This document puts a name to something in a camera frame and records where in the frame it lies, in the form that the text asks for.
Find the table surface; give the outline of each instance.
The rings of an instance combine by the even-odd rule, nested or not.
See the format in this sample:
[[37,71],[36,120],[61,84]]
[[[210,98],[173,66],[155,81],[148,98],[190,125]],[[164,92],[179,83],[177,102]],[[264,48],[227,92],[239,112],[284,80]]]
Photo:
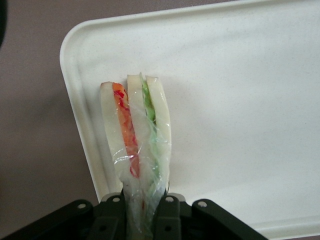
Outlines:
[[227,1],[9,1],[0,49],[0,238],[74,200],[98,203],[60,69],[68,31],[86,20],[218,2]]

